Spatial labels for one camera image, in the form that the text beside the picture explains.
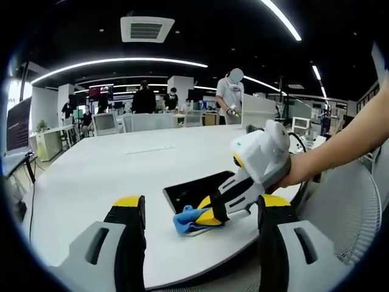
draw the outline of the ceiling light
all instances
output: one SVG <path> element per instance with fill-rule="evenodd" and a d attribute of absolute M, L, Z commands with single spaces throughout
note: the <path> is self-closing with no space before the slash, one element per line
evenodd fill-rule
<path fill-rule="evenodd" d="M 166 62 L 166 63 L 177 63 L 177 64 L 185 64 L 189 66 L 197 66 L 202 68 L 207 68 L 207 65 L 200 64 L 200 63 L 194 63 L 189 61 L 182 61 L 182 60 L 175 60 L 175 59 L 166 59 L 166 58 L 112 58 L 112 59 L 102 59 L 102 60 L 95 60 L 95 61 L 88 61 L 84 63 L 74 64 L 70 65 L 61 69 L 54 70 L 50 73 L 44 74 L 41 77 L 38 77 L 37 79 L 34 79 L 31 81 L 31 84 L 34 84 L 38 81 L 41 81 L 45 78 L 48 78 L 50 76 L 53 76 L 55 74 L 58 74 L 60 72 L 64 72 L 67 70 L 71 70 L 78 67 L 93 65 L 93 64 L 102 64 L 102 63 L 112 63 L 112 62 L 126 62 L 126 61 L 150 61 L 150 62 Z"/>
<path fill-rule="evenodd" d="M 89 89 L 74 91 L 73 93 L 76 94 L 76 93 L 81 93 L 81 92 L 86 92 L 86 91 L 89 91 Z"/>
<path fill-rule="evenodd" d="M 166 86 L 166 87 L 168 87 L 167 84 L 149 84 L 148 86 Z"/>
<path fill-rule="evenodd" d="M 205 90 L 214 90 L 214 91 L 217 90 L 216 88 L 204 87 L 204 86 L 195 86 L 194 88 L 196 88 L 196 89 L 205 89 Z"/>
<path fill-rule="evenodd" d="M 115 85 L 114 88 L 117 87 L 138 87 L 140 84 L 124 84 L 124 85 Z"/>
<path fill-rule="evenodd" d="M 114 84 L 111 83 L 111 84 L 99 84 L 99 85 L 92 85 L 90 86 L 89 88 L 93 88 L 93 87 L 104 87 L 104 86 L 113 86 Z"/>
<path fill-rule="evenodd" d="M 294 28 L 294 26 L 291 24 L 291 22 L 286 18 L 284 13 L 271 1 L 271 0 L 261 0 L 263 4 L 268 6 L 268 8 L 273 11 L 274 14 L 277 15 L 277 17 L 283 22 L 283 24 L 289 29 L 291 34 L 293 34 L 293 37 L 296 39 L 296 41 L 301 41 L 301 37 L 298 34 L 297 30 Z"/>
<path fill-rule="evenodd" d="M 315 71 L 317 80 L 321 80 L 322 78 L 321 78 L 321 76 L 320 76 L 320 73 L 318 72 L 317 67 L 316 67 L 316 66 L 312 66 L 312 68 L 313 68 L 314 71 Z"/>
<path fill-rule="evenodd" d="M 131 94 L 131 93 L 135 93 L 136 91 L 123 91 L 123 92 L 115 92 L 114 95 L 118 95 L 118 94 Z"/>
<path fill-rule="evenodd" d="M 276 87 L 274 87 L 274 86 L 271 86 L 271 85 L 269 85 L 269 84 L 267 84 L 267 83 L 265 83 L 265 82 L 259 81 L 259 80 L 257 80 L 257 79 L 254 79 L 254 78 L 251 78 L 251 77 L 248 77 L 248 76 L 244 76 L 243 78 L 244 78 L 244 79 L 247 79 L 247 80 L 250 80 L 250 81 L 253 81 L 253 82 L 256 82 L 256 83 L 259 83 L 260 85 L 266 86 L 266 87 L 271 88 L 271 89 L 273 89 L 273 90 L 276 90 L 276 92 L 280 92 L 280 90 L 279 90 L 278 88 L 276 88 Z"/>
<path fill-rule="evenodd" d="M 323 92 L 324 98 L 327 98 L 327 94 L 326 94 L 326 91 L 325 91 L 324 87 L 322 87 L 322 92 Z"/>

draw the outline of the gray floor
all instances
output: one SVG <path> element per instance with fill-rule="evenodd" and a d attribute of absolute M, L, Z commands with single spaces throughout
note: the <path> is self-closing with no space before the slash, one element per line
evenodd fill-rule
<path fill-rule="evenodd" d="M 35 169 L 35 179 L 38 179 L 40 177 L 40 175 L 48 167 L 50 167 L 50 165 L 52 165 L 54 161 L 56 161 L 62 155 L 62 153 L 63 152 L 60 152 L 55 157 L 53 157 L 53 159 L 51 159 L 50 161 L 42 162 L 38 157 L 35 160 L 32 160 L 31 161 L 31 168 L 32 168 L 33 172 Z M 20 166 L 16 170 L 16 172 L 13 173 L 13 177 L 11 177 L 12 184 L 16 184 L 15 177 L 21 183 L 21 187 L 24 188 L 26 191 L 29 191 L 29 189 L 32 186 L 32 183 L 30 182 L 30 176 L 28 175 L 27 167 Z"/>

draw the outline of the cable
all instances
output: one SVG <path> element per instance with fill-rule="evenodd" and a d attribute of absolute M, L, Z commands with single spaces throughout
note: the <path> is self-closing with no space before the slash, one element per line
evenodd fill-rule
<path fill-rule="evenodd" d="M 37 163 L 36 159 L 37 159 L 37 157 L 34 155 L 34 163 L 35 163 L 41 170 L 45 171 L 46 169 L 44 169 L 43 167 L 41 167 L 41 166 Z"/>
<path fill-rule="evenodd" d="M 23 169 L 24 169 L 24 173 L 26 174 L 26 177 L 29 179 L 29 186 L 31 186 L 31 179 L 30 179 L 30 176 L 29 176 L 29 174 L 27 173 L 27 171 L 26 171 L 26 167 L 25 167 L 25 165 L 23 164 Z"/>
<path fill-rule="evenodd" d="M 34 164 L 34 177 L 36 173 L 36 163 Z M 32 202 L 31 202 L 31 219 L 30 219 L 30 231 L 29 231 L 29 240 L 31 243 L 31 230 L 32 230 L 32 218 L 34 215 L 34 198 L 35 198 L 35 183 L 32 186 Z"/>
<path fill-rule="evenodd" d="M 300 143 L 300 145 L 303 147 L 304 153 L 306 153 L 305 145 L 304 145 L 303 141 L 301 141 L 300 137 L 296 133 L 294 133 L 294 132 L 290 132 L 290 133 L 288 133 L 288 135 L 293 136 L 294 138 L 296 138 L 298 140 L 298 142 Z"/>

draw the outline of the white device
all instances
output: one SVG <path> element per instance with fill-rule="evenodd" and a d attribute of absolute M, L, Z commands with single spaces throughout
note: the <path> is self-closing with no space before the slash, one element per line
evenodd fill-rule
<path fill-rule="evenodd" d="M 282 124 L 268 120 L 264 131 L 254 131 L 232 141 L 238 172 L 219 187 L 228 219 L 250 215 L 258 197 L 287 175 L 291 167 L 289 136 Z"/>

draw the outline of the window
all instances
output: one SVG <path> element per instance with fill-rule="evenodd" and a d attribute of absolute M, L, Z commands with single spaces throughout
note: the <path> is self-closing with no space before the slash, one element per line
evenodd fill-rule
<path fill-rule="evenodd" d="M 85 105 L 79 105 L 77 109 L 82 110 L 83 114 L 85 113 Z"/>
<path fill-rule="evenodd" d="M 8 91 L 8 103 L 7 103 L 7 112 L 19 103 L 20 100 L 20 90 L 22 86 L 22 80 L 20 79 L 11 79 L 10 89 Z M 32 96 L 32 85 L 29 82 L 25 82 L 23 90 L 23 100 L 28 99 Z M 29 131 L 32 131 L 32 121 L 31 121 L 31 111 L 30 111 L 30 122 L 29 122 Z"/>

